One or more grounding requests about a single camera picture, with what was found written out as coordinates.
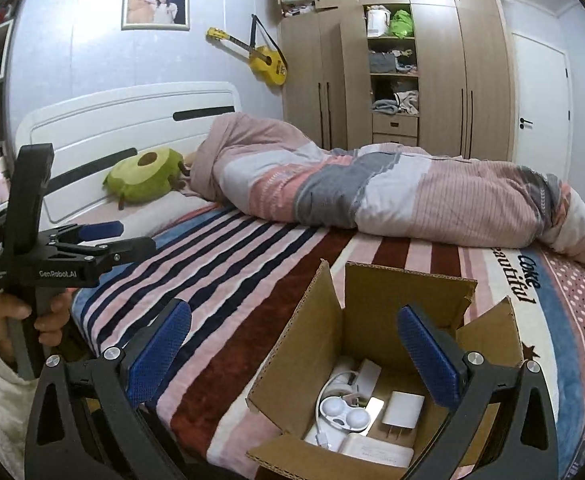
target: door frame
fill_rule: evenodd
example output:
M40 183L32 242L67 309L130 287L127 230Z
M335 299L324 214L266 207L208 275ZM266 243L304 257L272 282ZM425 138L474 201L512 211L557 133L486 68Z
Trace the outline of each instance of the door frame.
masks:
M567 79L567 84L568 84L568 109L570 110L570 120L568 121L568 152L567 152L567 156L565 158L565 169L563 170L563 173L565 174L565 178L562 179L563 181L567 181L568 176L570 174L570 164L571 164L571 159L572 159L573 121L575 120L575 109L573 108L572 71L570 70L570 59L568 57L567 52L564 49L559 48L553 44L550 44L547 41L543 41L543 40L540 40L539 38L535 38L531 34L524 34L522 32L516 32L514 30L511 30L510 32L511 32L511 36L512 36L512 55L514 57L514 67L515 67L515 70L517 72L517 77L514 79L514 85L515 85L515 90L516 90L516 92L515 92L515 95L516 95L515 110L517 111L517 113L515 114L514 130L516 133L514 136L514 144L513 144L512 154L514 156L514 153L517 152L517 143L519 142L519 134L518 134L518 130L519 130L519 125L518 125L518 117L519 117L519 67L517 65L517 53L516 53L516 47L515 47L515 41L514 41L514 37L519 36L520 38L524 38L525 40L534 41L535 43L541 44L547 48L551 48L552 50L561 54L563 56L563 61L565 62L565 68L566 68L566 70L568 70L568 77L566 79Z

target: white headboard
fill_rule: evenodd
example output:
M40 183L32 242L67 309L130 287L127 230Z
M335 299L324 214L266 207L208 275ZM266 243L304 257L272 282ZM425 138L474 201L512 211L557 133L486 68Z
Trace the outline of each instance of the white headboard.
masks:
M28 114L17 129L14 153L25 144L51 142L51 178L136 148L169 146L194 152L214 118L241 111L239 94L227 82L177 82L98 92ZM109 167L44 198L40 229L68 223L106 201L102 187Z

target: striped blanket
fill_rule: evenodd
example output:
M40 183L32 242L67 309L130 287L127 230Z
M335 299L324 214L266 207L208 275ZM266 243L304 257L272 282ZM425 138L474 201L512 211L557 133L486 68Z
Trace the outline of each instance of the striped blanket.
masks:
M467 247L541 240L585 264L585 203L556 176L511 162L393 142L327 152L292 124L233 113L212 123L191 186L266 220Z
M246 450L278 433L245 397L320 260L343 301L346 261L479 282L467 320L510 296L524 354L541 363L555 410L562 468L585 421L585 270L542 248L459 248L355 230L279 224L234 208L207 210L156 238L159 252L116 267L77 294L73 316L96 352L125 344L166 301L193 310L192 331L154 405L179 444L254 478Z

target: cardboard box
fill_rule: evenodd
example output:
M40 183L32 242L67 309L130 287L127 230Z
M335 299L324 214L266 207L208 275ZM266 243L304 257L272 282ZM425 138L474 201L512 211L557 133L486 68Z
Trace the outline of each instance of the cardboard box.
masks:
M409 436L416 460L441 425L447 410L435 406L397 333L397 311L417 304L439 328L447 329L466 351L489 362L520 366L521 341L506 299L484 316L461 327L477 283L389 267L348 263L345 308L335 294L323 262L290 322L248 394L251 409L261 411L282 435L248 452L260 465L289 478L306 480L397 480L406 469L365 462L303 441L314 422L315 402L339 355L367 357L383 371L373 393L385 402L396 391L426 397L421 417ZM491 406L462 465L476 462L496 413ZM368 436L397 443L380 427Z

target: human hand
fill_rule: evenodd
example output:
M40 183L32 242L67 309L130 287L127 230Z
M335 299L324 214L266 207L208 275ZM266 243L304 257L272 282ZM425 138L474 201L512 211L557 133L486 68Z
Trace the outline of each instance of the human hand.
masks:
M72 294L66 291L50 301L50 313L35 320L34 327L41 332L39 343L57 346L61 343L61 329L70 320ZM8 318L24 320L30 316L32 309L19 298L0 292L0 357L11 365L15 362L15 353L8 335Z

